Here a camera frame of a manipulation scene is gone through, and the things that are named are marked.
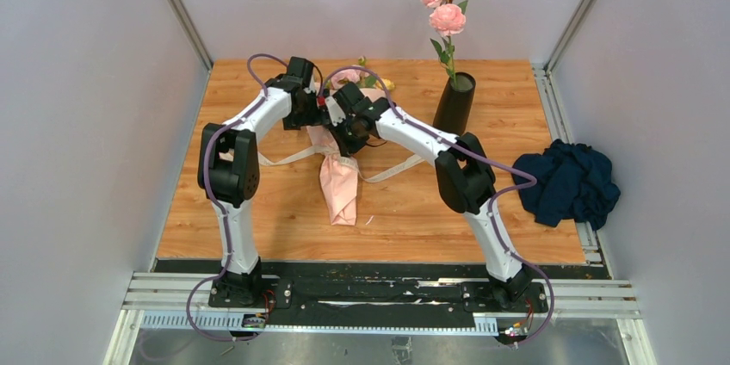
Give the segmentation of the pink paper bouquet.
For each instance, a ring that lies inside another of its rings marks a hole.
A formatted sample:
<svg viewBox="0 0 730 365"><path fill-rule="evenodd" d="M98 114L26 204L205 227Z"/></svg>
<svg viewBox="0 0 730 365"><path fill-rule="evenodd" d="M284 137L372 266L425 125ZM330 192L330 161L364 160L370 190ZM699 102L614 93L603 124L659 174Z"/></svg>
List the pink paper bouquet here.
<svg viewBox="0 0 730 365"><path fill-rule="evenodd" d="M381 85L377 79L369 82L369 76L368 72L362 70L342 70L333 75L327 83L327 88L337 91L345 84L355 84L371 101L384 98L386 96L384 88L388 91L396 89L396 84L388 78L382 78L384 85ZM358 164L353 158L340 156L336 141L325 128L308 127L306 130L312 146L324 157L320 166L319 180L330 222L332 225L354 226L360 176Z"/></svg>

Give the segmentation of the cream printed ribbon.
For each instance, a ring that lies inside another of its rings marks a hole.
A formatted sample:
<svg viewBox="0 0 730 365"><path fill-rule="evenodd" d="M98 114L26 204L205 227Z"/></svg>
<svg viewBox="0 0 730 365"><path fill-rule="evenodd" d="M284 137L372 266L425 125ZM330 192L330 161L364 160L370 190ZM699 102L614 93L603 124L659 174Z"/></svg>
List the cream printed ribbon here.
<svg viewBox="0 0 730 365"><path fill-rule="evenodd" d="M344 156L341 156L339 151L330 147L324 147L320 145L312 145L307 147L304 150L301 150L299 152L296 152L295 154L292 154L288 157L285 157L278 161L272 161L266 158L261 152L259 152L258 155L258 161L259 164L262 166L281 166L281 165L287 165L294 163L296 161L299 161L304 158L311 157L312 155L322 155L322 156L331 156L333 155L334 158L341 164L348 168L351 168L352 170L355 170L361 180L363 180L365 183L380 183L385 180L387 180L390 177L396 176L404 171L407 171L416 165L419 165L424 162L424 160L419 157L418 155L411 155L408 159L403 161L400 164L397 164L387 170L384 170L374 176L364 176L362 171L360 170L358 166L358 162L355 158L347 158Z"/></svg>

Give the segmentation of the black cylindrical vase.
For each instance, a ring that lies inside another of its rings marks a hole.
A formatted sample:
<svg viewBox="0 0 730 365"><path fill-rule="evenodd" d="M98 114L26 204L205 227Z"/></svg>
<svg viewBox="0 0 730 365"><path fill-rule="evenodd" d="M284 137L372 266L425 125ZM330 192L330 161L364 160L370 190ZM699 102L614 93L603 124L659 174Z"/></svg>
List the black cylindrical vase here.
<svg viewBox="0 0 730 365"><path fill-rule="evenodd" d="M438 103L432 126L447 133L462 135L473 105L476 80L466 72L449 78Z"/></svg>

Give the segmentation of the pink rose stem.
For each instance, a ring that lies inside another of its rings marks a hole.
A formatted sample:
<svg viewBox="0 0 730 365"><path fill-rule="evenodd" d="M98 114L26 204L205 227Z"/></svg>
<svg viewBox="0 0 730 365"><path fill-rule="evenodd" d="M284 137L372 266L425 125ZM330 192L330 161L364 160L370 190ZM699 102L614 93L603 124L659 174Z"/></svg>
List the pink rose stem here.
<svg viewBox="0 0 730 365"><path fill-rule="evenodd" d="M428 23L439 36L439 40L431 39L431 45L441 67L449 77L453 90L468 91L470 86L464 78L459 78L455 66L455 44L453 37L463 32L466 23L468 0L456 3L455 0L420 0L430 10Z"/></svg>

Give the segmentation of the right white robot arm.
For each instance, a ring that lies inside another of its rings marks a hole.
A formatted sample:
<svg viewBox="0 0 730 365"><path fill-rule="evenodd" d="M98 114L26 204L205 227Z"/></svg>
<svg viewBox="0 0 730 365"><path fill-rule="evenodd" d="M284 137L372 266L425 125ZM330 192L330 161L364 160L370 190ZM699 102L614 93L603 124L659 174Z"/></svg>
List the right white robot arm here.
<svg viewBox="0 0 730 365"><path fill-rule="evenodd" d="M320 90L317 104L344 156L377 138L431 165L442 201L466 220L484 254L495 306L509 312L525 301L529 267L517 254L499 213L495 163L486 158L475 135L437 130L407 114L389 96L371 100L354 84L335 92Z"/></svg>

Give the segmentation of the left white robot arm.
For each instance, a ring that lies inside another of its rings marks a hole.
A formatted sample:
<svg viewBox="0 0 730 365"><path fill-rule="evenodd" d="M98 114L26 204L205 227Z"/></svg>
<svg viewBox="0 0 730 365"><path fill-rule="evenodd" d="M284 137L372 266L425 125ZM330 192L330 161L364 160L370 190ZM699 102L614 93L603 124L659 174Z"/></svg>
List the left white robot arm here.
<svg viewBox="0 0 730 365"><path fill-rule="evenodd" d="M319 68L299 57L285 66L284 73L260 83L258 95L240 113L223 124L206 124L201 133L198 183L213 205L224 250L212 289L243 307L256 306L264 288L251 215L261 180L257 144L276 123L297 131L321 122Z"/></svg>

